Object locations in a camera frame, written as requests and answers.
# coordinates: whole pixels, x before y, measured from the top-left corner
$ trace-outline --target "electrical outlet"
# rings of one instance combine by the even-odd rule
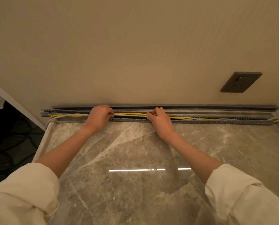
[[[261,72],[235,72],[222,87],[221,92],[243,93],[261,75]]]

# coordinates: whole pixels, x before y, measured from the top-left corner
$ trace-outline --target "beige wall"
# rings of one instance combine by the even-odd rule
[[[263,73],[220,93],[235,71]],[[0,0],[0,87],[60,104],[279,104],[279,0]]]

